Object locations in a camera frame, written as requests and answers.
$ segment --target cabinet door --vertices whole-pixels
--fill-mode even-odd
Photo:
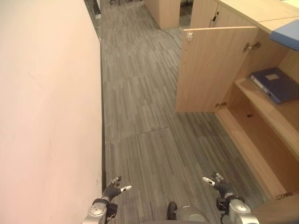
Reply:
[[[215,112],[247,54],[246,43],[252,44],[257,31],[257,27],[185,29],[176,112]]]
[[[213,0],[195,0],[192,6],[190,28],[208,28],[218,3]]]
[[[214,27],[242,27],[253,26],[253,23],[240,16],[237,12],[219,4],[217,7],[217,17]]]

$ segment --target wooden countertop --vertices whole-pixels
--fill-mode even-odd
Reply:
[[[299,18],[299,8],[280,0],[215,0],[271,33]]]

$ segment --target wooden panel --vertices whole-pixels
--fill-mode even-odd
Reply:
[[[156,23],[160,26],[159,0],[144,0],[144,4]]]
[[[284,187],[228,108],[217,111],[216,116],[223,124],[265,194],[268,197],[275,197],[284,193]]]
[[[217,12],[219,12],[219,15],[217,15],[216,18],[215,27],[243,27],[254,25],[251,21],[224,5],[219,4]]]
[[[293,22],[294,20],[299,20],[299,16],[292,17],[292,18],[279,19],[279,20],[270,20],[270,21],[259,22],[259,24],[260,24],[259,27],[270,34],[273,30],[277,29],[278,27],[281,27],[287,23]]]
[[[298,221],[298,211],[299,195],[296,194],[283,200],[270,200],[254,209],[252,214],[261,224],[282,224]]]
[[[299,52],[290,49],[279,68],[296,83],[299,83]]]
[[[261,47],[249,51],[239,72],[237,79],[248,77],[251,72],[278,67],[289,52],[289,48],[269,40],[269,34],[259,30],[253,42],[261,43]]]
[[[178,78],[177,112],[215,112],[231,86],[256,27],[185,29]],[[187,41],[187,34],[193,40]]]
[[[299,165],[280,138],[250,104],[229,108],[286,191],[298,192]]]
[[[261,22],[299,16],[299,8],[279,0],[215,0],[240,15]]]
[[[213,0],[195,0],[190,28],[207,28],[215,15],[218,3]]]
[[[159,26],[161,29],[178,27],[180,0],[159,0]]]
[[[249,78],[238,79],[235,83],[298,159],[299,100],[277,105]]]

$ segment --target floor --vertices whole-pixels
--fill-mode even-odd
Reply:
[[[107,181],[122,175],[122,186],[133,186],[114,199],[119,211],[111,223],[164,220],[169,201],[220,223],[217,192],[201,180],[213,171],[251,208],[266,201],[214,114],[175,113],[182,28],[162,32],[139,0],[102,0],[101,11]]]

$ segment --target cable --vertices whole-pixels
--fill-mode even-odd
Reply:
[[[168,34],[169,36],[171,36],[171,37],[173,38],[173,41],[176,43],[177,47],[180,48],[180,49],[182,49],[182,48],[180,47],[180,45],[176,42],[176,39],[174,39],[173,35],[171,35],[170,33],[166,32],[165,30],[162,30],[162,29],[160,29],[160,30],[161,30],[162,32]]]

